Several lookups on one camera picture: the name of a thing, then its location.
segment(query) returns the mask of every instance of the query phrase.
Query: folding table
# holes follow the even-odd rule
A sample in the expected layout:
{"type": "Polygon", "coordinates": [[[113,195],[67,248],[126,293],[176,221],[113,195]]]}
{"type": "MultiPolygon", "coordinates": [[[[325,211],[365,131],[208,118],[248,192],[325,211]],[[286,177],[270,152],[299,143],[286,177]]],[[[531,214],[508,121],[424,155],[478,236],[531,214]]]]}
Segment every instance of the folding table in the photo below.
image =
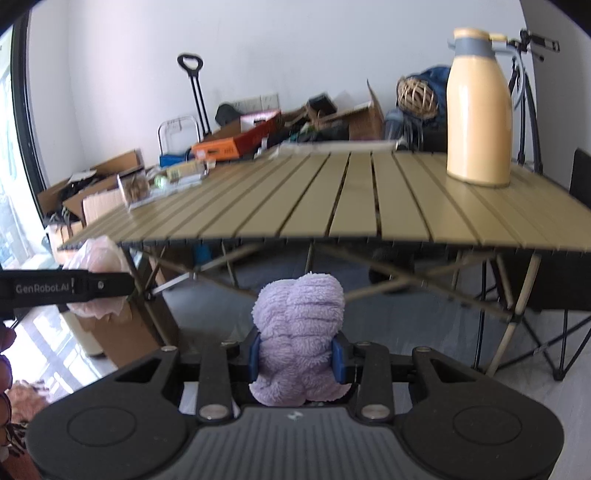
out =
{"type": "MultiPolygon", "coordinates": [[[[487,373],[493,375],[519,324],[538,266],[546,255],[586,255],[591,249],[591,210],[561,187],[514,166],[506,188],[479,187],[446,174],[443,154],[392,151],[391,144],[343,143],[279,148],[257,160],[216,167],[190,190],[128,210],[121,206],[74,236],[65,248],[108,235],[125,252],[152,255],[158,265],[178,271],[180,279],[201,278],[256,297],[238,285],[232,262],[277,242],[302,242],[315,249],[367,265],[389,280],[346,293],[351,301],[412,285],[452,297],[481,310],[477,357],[484,313],[507,323],[487,373]],[[168,262],[165,250],[177,245],[215,242],[222,255],[189,269],[168,262]],[[356,245],[440,245],[457,253],[455,261],[416,274],[373,261],[356,245]],[[164,247],[161,255],[151,247],[164,247]],[[504,252],[523,251],[529,267],[521,292],[513,298],[504,273],[504,252]],[[462,293],[437,276],[495,261],[501,273],[506,308],[462,293]],[[227,265],[231,283],[210,271],[227,265]]],[[[153,288],[154,275],[137,289],[146,299],[169,285],[153,288]]]]}

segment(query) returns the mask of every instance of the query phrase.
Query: wicker ball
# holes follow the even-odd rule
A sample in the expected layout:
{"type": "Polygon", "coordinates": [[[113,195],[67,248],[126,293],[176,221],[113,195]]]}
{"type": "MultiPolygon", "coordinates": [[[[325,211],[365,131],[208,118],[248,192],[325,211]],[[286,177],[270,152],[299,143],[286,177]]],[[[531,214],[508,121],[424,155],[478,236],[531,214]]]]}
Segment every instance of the wicker ball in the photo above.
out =
{"type": "Polygon", "coordinates": [[[437,116],[437,96],[428,83],[414,77],[398,81],[398,106],[422,120],[437,116]]]}

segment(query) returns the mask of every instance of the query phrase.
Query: white wall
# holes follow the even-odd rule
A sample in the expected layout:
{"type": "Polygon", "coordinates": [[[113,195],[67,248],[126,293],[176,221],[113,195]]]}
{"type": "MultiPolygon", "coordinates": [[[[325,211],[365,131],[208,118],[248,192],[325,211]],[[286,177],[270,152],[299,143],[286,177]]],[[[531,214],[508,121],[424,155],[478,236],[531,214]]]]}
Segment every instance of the white wall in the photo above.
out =
{"type": "Polygon", "coordinates": [[[69,0],[45,0],[31,12],[28,80],[35,145],[46,182],[83,170],[86,161],[70,81],[69,0]]]}
{"type": "Polygon", "coordinates": [[[569,187],[574,151],[591,153],[591,38],[547,0],[521,2],[527,27],[560,42],[534,68],[544,173],[569,187]]]}
{"type": "Polygon", "coordinates": [[[213,126],[224,100],[278,92],[290,109],[345,90],[366,101],[366,79],[387,111],[400,76],[451,62],[454,27],[513,37],[524,24],[518,0],[74,0],[70,73],[86,158],[139,147],[157,162],[158,125],[195,114],[183,51],[203,57],[213,126]]]}

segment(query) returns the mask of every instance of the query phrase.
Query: trolley handle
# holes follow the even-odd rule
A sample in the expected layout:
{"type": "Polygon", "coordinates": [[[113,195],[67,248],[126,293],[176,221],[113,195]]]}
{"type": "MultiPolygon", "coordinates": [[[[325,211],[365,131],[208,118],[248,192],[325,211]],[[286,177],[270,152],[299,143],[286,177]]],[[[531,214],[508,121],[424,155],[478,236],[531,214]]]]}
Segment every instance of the trolley handle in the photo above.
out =
{"type": "Polygon", "coordinates": [[[177,57],[177,62],[190,77],[198,77],[199,71],[203,68],[203,59],[194,53],[181,53],[177,57]],[[187,65],[187,60],[197,61],[197,66],[195,68],[191,68],[189,65],[187,65]]]}

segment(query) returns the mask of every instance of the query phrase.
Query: clear plastic container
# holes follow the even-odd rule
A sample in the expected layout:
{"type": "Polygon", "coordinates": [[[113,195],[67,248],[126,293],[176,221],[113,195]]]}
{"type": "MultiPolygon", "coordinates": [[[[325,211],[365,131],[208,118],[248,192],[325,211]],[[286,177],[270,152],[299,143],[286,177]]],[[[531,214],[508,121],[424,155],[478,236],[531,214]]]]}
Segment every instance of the clear plastic container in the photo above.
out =
{"type": "Polygon", "coordinates": [[[132,168],[117,175],[119,189],[127,206],[150,196],[150,183],[143,166],[132,168]]]}

